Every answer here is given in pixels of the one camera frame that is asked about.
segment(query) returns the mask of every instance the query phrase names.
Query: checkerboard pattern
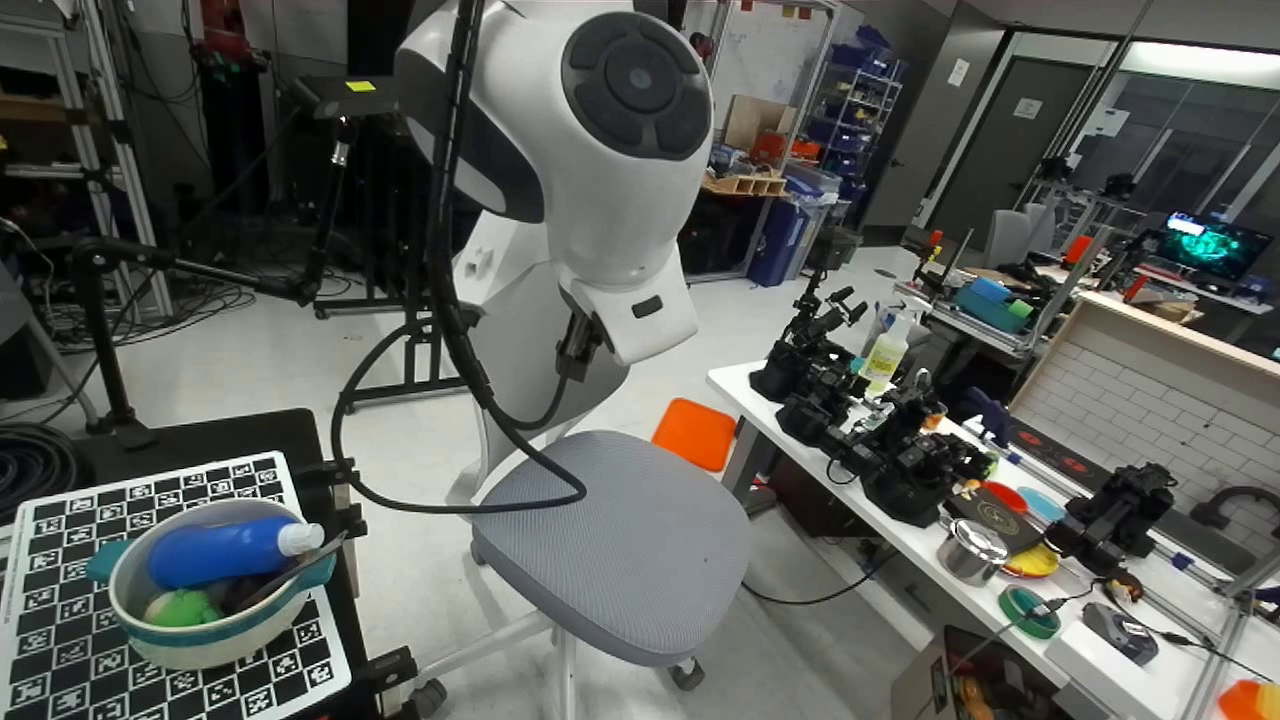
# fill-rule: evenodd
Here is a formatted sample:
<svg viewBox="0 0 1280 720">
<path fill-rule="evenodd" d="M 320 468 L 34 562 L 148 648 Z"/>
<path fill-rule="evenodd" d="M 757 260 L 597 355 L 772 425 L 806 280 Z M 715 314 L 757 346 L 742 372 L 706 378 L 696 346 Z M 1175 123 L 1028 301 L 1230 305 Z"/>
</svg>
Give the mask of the checkerboard pattern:
<svg viewBox="0 0 1280 720">
<path fill-rule="evenodd" d="M 107 594 L 85 566 L 110 539 L 231 495 L 295 508 L 279 453 L 47 495 L 18 508 L 3 567 L 0 715 L 3 720 L 264 720 L 352 686 L 323 594 L 257 658 L 209 671 L 166 671 L 132 654 Z"/>
</svg>

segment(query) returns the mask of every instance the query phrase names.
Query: chair wheel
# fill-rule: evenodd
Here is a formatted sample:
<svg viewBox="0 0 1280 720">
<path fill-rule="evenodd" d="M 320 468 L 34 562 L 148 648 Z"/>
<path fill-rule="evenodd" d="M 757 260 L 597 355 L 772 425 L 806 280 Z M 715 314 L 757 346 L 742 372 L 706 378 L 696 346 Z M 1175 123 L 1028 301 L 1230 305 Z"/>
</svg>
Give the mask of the chair wheel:
<svg viewBox="0 0 1280 720">
<path fill-rule="evenodd" d="M 705 664 L 698 662 L 688 662 L 688 664 L 673 664 L 673 686 L 674 688 L 682 688 L 682 691 L 696 691 L 705 682 L 706 682 L 706 671 L 705 671 Z"/>
<path fill-rule="evenodd" d="M 399 708 L 399 720 L 426 720 L 447 705 L 447 688 L 441 682 L 426 682 L 422 688 L 414 688 L 409 697 L 409 705 Z"/>
</svg>

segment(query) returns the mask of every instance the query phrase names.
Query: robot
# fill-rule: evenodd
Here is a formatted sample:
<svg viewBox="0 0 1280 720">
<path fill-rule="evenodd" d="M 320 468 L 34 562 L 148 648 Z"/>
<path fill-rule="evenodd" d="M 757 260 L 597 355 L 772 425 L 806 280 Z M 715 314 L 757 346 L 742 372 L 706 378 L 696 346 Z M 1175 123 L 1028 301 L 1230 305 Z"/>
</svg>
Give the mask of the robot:
<svg viewBox="0 0 1280 720">
<path fill-rule="evenodd" d="M 396 54 L 422 157 L 445 132 L 454 13 Z M 483 6 L 454 170 L 483 212 L 451 286 L 479 317 L 467 336 L 504 411 L 571 422 L 696 334 L 674 231 L 706 147 L 706 72 L 667 23 L 622 0 Z M 483 441 L 473 477 L 511 453 L 490 422 Z"/>
</svg>

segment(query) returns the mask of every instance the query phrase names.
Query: white table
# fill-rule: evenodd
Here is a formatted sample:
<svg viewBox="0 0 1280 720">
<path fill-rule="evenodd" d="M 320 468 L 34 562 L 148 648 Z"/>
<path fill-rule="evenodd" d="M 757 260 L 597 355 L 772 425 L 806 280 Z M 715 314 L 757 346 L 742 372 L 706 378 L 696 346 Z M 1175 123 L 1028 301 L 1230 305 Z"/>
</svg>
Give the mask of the white table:
<svg viewBox="0 0 1280 720">
<path fill-rule="evenodd" d="M 732 370 L 715 370 L 706 372 L 711 388 L 723 394 L 723 399 L 742 415 L 738 425 L 738 441 L 732 453 L 732 466 L 723 468 L 723 486 L 732 491 L 742 491 L 757 473 L 763 468 L 763 462 L 772 453 L 783 453 L 789 462 L 794 462 L 820 488 L 828 488 L 843 508 L 853 508 L 866 530 L 874 530 L 905 562 L 912 562 L 927 582 L 937 582 L 950 602 L 960 602 L 964 613 L 971 613 L 985 628 L 1004 632 L 1000 640 L 1008 648 L 1015 648 L 1035 671 L 1042 671 L 1052 686 L 1074 686 L 1089 697 L 1105 699 L 1112 711 L 1120 715 L 1150 715 L 1150 720 L 1168 720 L 1168 715 L 1182 715 L 1182 705 L 1191 699 L 1191 688 L 1205 671 L 1205 654 L 1198 648 L 1172 648 L 1159 643 L 1159 658 L 1139 667 L 1127 658 L 1120 658 L 1112 643 L 1105 643 L 1094 632 L 1089 632 L 1080 626 L 1080 606 L 1067 606 L 1060 613 L 1062 628 L 1055 632 L 1055 640 L 1031 640 L 1025 632 L 1010 632 L 995 598 L 1008 587 L 1004 577 L 992 577 L 988 586 L 971 587 L 964 582 L 956 582 L 949 567 L 937 566 L 937 549 L 942 544 L 942 530 L 912 530 L 900 523 L 891 518 L 882 518 L 860 486 L 835 486 L 828 479 L 828 456 L 817 450 L 802 450 L 801 441 L 790 441 L 778 425 L 775 425 L 775 407 L 772 399 L 757 396 L 747 384 L 747 372 L 759 363 L 732 363 Z M 1042 479 L 1035 479 L 1031 473 L 1004 466 L 995 473 L 1004 486 L 1010 488 L 1046 488 Z M 1139 566 L 1127 566 L 1147 587 L 1162 587 L 1182 598 L 1197 616 L 1224 616 L 1224 602 L 1211 598 L 1207 587 L 1198 587 L 1197 582 L 1187 582 L 1182 573 L 1175 573 L 1168 562 L 1147 558 Z M 1035 587 L 1040 598 L 1074 598 L 1074 587 L 1062 587 L 1055 582 L 1018 582 L 1028 587 Z M 1168 613 L 1155 613 L 1147 606 L 1139 606 L 1133 616 L 1139 616 L 1150 628 L 1168 628 L 1168 632 L 1187 632 L 1182 626 L 1175 626 Z M 1263 654 L 1280 648 L 1280 632 L 1274 640 L 1263 640 L 1254 654 L 1263 664 Z"/>
</svg>

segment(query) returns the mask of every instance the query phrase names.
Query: chair seat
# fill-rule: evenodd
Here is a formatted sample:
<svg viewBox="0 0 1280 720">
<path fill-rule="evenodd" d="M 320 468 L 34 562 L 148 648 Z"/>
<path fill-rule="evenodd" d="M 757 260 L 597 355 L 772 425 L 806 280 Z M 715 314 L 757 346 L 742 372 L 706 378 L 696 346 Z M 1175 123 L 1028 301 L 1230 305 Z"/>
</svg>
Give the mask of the chair seat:
<svg viewBox="0 0 1280 720">
<path fill-rule="evenodd" d="M 553 626 L 631 664 L 688 662 L 723 622 L 751 558 L 742 508 L 682 462 L 620 434 L 549 450 L 589 501 L 479 518 L 475 562 L 490 566 Z M 562 495 L 524 462 L 483 503 Z"/>
</svg>

